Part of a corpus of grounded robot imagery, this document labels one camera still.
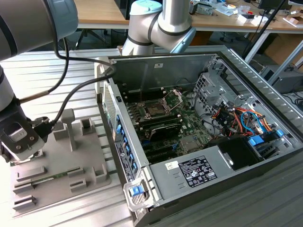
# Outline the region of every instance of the circuit board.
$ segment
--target circuit board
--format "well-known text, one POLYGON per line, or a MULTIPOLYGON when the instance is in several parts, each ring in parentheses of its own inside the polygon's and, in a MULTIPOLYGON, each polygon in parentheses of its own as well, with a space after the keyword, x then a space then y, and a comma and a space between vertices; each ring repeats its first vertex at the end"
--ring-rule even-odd
POLYGON ((126 108, 153 164, 201 150, 212 138, 187 98, 177 90, 162 99, 127 103, 126 108), (159 129, 159 136, 153 140, 152 132, 159 129))

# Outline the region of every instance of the wire bundle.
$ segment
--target wire bundle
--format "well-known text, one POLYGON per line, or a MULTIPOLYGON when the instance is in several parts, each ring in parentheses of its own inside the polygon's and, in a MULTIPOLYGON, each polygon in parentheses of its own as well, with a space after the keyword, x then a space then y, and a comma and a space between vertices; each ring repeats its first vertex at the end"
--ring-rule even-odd
POLYGON ((253 124, 253 121, 251 117, 255 118, 256 121, 259 124, 259 127, 262 129, 263 132, 272 131, 270 126, 265 120, 265 117, 254 111, 254 110, 247 110, 245 108, 236 107, 234 108, 233 112, 227 111, 224 107, 220 108, 219 111, 212 116, 213 120, 220 119, 220 114, 222 113, 228 113, 229 116, 233 118, 233 120, 230 120, 229 117, 229 125, 226 123, 226 125, 223 127, 225 130, 221 130, 222 134, 224 136, 231 136, 233 134, 242 134, 244 136, 251 136, 255 134, 259 134, 258 131, 254 131, 252 128, 248 127, 249 123, 253 124))

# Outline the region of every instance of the cardboard box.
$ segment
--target cardboard box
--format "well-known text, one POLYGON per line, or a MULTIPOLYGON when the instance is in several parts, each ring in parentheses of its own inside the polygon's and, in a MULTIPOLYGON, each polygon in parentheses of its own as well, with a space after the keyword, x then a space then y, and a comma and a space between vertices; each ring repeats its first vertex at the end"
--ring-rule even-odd
POLYGON ((294 25, 301 25, 303 24, 303 16, 287 16, 286 20, 288 20, 290 23, 294 24, 294 25))

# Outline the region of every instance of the gray sheet metal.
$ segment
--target gray sheet metal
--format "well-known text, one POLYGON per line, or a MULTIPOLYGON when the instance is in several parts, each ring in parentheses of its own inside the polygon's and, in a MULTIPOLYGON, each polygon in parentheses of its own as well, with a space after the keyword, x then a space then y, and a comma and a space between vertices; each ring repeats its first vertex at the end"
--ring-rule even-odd
MULTIPOLYGON (((116 49, 71 53, 73 56, 91 58, 119 54, 116 49)), ((57 59, 53 52, 29 52, 2 62, 1 66, 7 73, 16 96, 22 98, 54 85, 61 76, 64 61, 57 59)), ((67 94, 79 83, 92 78, 94 78, 92 63, 72 61, 67 77, 59 89, 48 97, 26 103, 22 107, 32 119, 42 115, 53 119, 67 94)), ((1 226, 133 226, 116 173, 116 166, 108 147, 108 140, 95 99, 94 86, 85 87, 77 92, 71 98, 68 106, 68 108, 74 108, 76 122, 80 122, 80 118, 92 117, 112 183, 91 193, 73 197, 18 218, 12 218, 11 202, 9 201, 9 166, 1 158, 1 226)))
MULTIPOLYGON (((222 46, 207 46, 205 49, 226 50, 222 46)), ((199 48, 190 48, 190 50, 199 51, 199 48)), ((81 57, 118 54, 116 49, 76 51, 75 53, 81 57)), ((53 85, 61 75, 64 62, 57 60, 52 52, 30 52, 2 62, 1 65, 17 96, 22 97, 22 93, 26 96, 53 85)), ((71 62, 68 80, 64 81, 64 85, 53 95, 26 104, 25 112, 29 116, 47 113, 52 119, 67 93, 81 81, 92 78, 93 73, 93 64, 71 62)), ((10 209, 8 209, 10 202, 7 200, 9 198, 9 172, 8 166, 1 159, 0 217, 3 226, 133 226, 98 113, 94 87, 86 87, 76 93, 69 105, 75 109, 76 119, 85 116, 93 117, 98 126, 96 129, 100 135, 101 147, 108 165, 112 166, 110 169, 112 183, 91 194, 80 195, 31 212, 22 218, 11 219, 10 209)), ((302 188, 303 153, 282 163, 260 178, 163 219, 153 226, 303 226, 302 188)))

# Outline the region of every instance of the gray cylinder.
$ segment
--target gray cylinder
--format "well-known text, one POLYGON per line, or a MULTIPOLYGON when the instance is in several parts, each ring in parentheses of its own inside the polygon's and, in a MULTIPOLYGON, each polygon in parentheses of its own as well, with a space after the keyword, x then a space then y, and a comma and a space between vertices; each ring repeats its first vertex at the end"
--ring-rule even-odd
POLYGON ((158 26, 158 22, 155 23, 151 32, 151 41, 158 46, 164 47, 169 52, 180 42, 183 40, 186 34, 174 36, 169 35, 161 31, 158 26))
POLYGON ((3 68, 0 66, 0 111, 4 110, 11 103, 13 97, 13 89, 3 72, 3 68))
POLYGON ((123 45, 122 55, 145 55, 153 53, 153 43, 148 39, 148 30, 157 13, 131 15, 128 38, 123 45))
POLYGON ((73 0, 2 0, 0 61, 53 41, 46 4, 50 6, 59 39, 77 29, 78 13, 73 0))
POLYGON ((191 26, 189 15, 190 0, 164 0, 163 11, 158 23, 161 29, 170 33, 182 33, 191 26))

